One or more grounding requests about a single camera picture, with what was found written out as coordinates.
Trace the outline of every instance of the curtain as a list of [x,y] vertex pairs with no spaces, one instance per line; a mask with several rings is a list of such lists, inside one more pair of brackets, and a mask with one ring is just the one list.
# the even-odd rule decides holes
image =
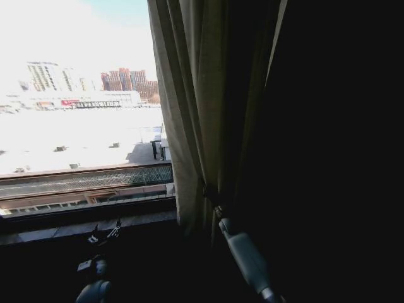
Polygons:
[[286,3],[148,0],[178,220],[186,235],[210,241],[211,202],[228,209],[241,203],[245,157]]

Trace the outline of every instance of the red sign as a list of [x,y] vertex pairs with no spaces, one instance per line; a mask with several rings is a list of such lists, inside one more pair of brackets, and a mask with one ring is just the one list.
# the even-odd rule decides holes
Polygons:
[[72,105],[79,102],[79,100],[62,100],[62,105]]

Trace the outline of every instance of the railing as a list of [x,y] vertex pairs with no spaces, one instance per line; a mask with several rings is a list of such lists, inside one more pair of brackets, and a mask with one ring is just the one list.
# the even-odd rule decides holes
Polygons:
[[26,198],[91,189],[150,186],[173,182],[171,163],[111,169],[89,169],[44,175],[19,175],[0,179],[2,199]]

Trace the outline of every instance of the building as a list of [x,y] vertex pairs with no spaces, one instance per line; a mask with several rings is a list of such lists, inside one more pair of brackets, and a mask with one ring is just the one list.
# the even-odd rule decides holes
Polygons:
[[141,100],[136,91],[108,92],[108,91],[85,91],[85,92],[25,92],[21,95],[7,96],[0,102],[11,108],[20,107],[34,108],[38,110],[49,109],[80,109],[101,107],[138,107]]
[[121,77],[118,71],[111,71],[101,74],[104,90],[122,90]]
[[86,79],[86,78],[80,78],[80,85],[81,85],[81,88],[83,89],[84,92],[97,90],[95,88],[95,83],[94,83],[93,80],[89,80],[89,79]]
[[146,71],[129,71],[128,68],[120,68],[118,71],[111,71],[110,74],[102,73],[101,80],[104,90],[135,90],[139,92],[142,100],[149,100],[158,95],[157,81],[149,81],[146,78]]
[[102,80],[102,86],[104,87],[104,90],[110,90],[108,73],[101,73],[101,80]]
[[121,78],[118,71],[111,71],[109,75],[110,90],[122,90]]
[[25,92],[27,90],[30,90],[30,85],[26,81],[21,81],[18,80],[18,84],[20,85],[21,89]]
[[32,85],[38,92],[83,90],[80,77],[73,68],[62,68],[52,62],[28,62],[27,65]]
[[148,81],[146,71],[131,71],[131,83],[133,90],[140,93],[142,99],[149,99],[158,93],[157,81]]
[[128,68],[119,69],[119,78],[121,79],[122,90],[133,90],[131,74]]
[[70,90],[66,74],[56,63],[28,62],[27,65],[33,86],[38,92]]

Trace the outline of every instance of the window ledge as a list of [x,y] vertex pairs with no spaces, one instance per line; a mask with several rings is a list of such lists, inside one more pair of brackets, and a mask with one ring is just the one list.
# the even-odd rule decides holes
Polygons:
[[[136,215],[131,217],[123,217],[121,218],[121,222],[122,222],[122,228],[124,228],[135,225],[176,220],[176,218],[177,218],[177,212],[175,210],[172,210],[172,211],[161,211],[158,213],[149,213],[144,215]],[[67,237],[71,235],[88,234],[94,229],[96,224],[98,224],[98,230],[112,230],[116,226],[116,219],[102,220],[96,222],[86,222],[81,224],[54,227],[49,229],[0,235],[0,246],[46,240],[46,239],[54,239],[59,237]]]

